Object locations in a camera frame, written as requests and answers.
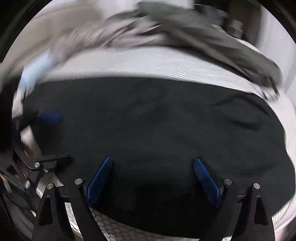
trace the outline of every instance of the white bedsheet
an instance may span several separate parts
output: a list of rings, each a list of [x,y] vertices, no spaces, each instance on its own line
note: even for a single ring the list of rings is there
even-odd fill
[[[237,89],[262,97],[262,89],[258,85],[182,50],[168,47],[88,50],[72,57],[65,65],[58,66],[52,70],[43,81],[102,76],[157,77],[178,81],[192,81]],[[279,93],[279,99],[277,101],[269,101],[268,104],[277,114],[285,129],[287,153],[292,162],[295,163],[295,110],[291,100],[286,96],[284,91],[279,89]],[[32,144],[33,141],[30,139],[30,135],[30,132],[27,131],[27,134],[23,135],[23,137]],[[38,191],[41,195],[48,182],[49,180],[44,180],[40,183]],[[54,178],[53,182],[59,184],[56,178]],[[66,207],[71,226],[79,233],[70,205],[67,204]],[[117,223],[97,211],[93,210],[92,212],[106,238],[111,241],[144,241],[156,239],[175,241],[190,240],[187,238],[151,234]],[[272,217],[275,233],[280,233],[295,216],[296,196],[294,195],[293,198]]]

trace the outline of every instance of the black garment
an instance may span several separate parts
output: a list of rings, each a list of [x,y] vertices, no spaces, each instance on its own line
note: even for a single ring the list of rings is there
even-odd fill
[[[145,231],[199,238],[215,218],[193,171],[203,156],[221,179],[259,183],[275,214],[295,192],[284,131],[260,97],[220,86],[106,77],[41,84],[26,99],[63,121],[33,126],[43,154],[70,154],[59,178],[111,156],[96,208]]]

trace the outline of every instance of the metal screw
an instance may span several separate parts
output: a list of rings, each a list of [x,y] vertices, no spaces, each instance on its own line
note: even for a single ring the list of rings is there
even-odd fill
[[[26,182],[25,182],[25,188],[26,189],[29,189],[30,186],[31,186],[30,181],[29,180],[26,180]]]
[[[81,178],[77,178],[76,180],[75,180],[75,184],[76,185],[79,185],[79,184],[81,184],[82,183],[82,179]]]
[[[54,185],[52,183],[50,183],[46,187],[47,187],[47,189],[52,189],[54,187]]]
[[[256,188],[256,189],[259,189],[259,188],[260,188],[260,185],[259,185],[258,183],[254,183],[253,186],[254,186],[254,188]]]
[[[229,179],[229,178],[226,178],[226,179],[224,180],[224,182],[225,182],[225,184],[227,184],[227,185],[231,185],[231,184],[232,184],[232,180]]]

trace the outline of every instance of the screw head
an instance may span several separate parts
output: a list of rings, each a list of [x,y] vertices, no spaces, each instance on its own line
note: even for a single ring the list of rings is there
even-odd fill
[[[26,180],[25,182],[25,188],[28,189],[31,186],[31,183],[29,180]]]
[[[76,185],[79,185],[79,184],[81,184],[82,183],[82,179],[81,178],[77,178],[76,180],[75,180],[75,184]]]
[[[227,184],[227,185],[231,185],[231,184],[232,184],[232,180],[229,179],[229,178],[226,178],[226,179],[224,180],[224,183]]]
[[[254,188],[256,188],[256,189],[259,189],[259,188],[260,188],[260,185],[259,185],[258,183],[254,183],[253,186],[254,186]]]
[[[52,183],[49,183],[46,187],[47,187],[47,189],[52,189],[54,187],[54,185]]]

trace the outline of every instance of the gray blanket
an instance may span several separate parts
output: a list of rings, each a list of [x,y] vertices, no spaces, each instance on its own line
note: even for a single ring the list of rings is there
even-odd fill
[[[62,36],[51,47],[57,62],[87,47],[165,45],[191,47],[236,69],[260,86],[281,84],[281,71],[265,56],[218,31],[199,12],[158,2],[140,2],[121,13]]]

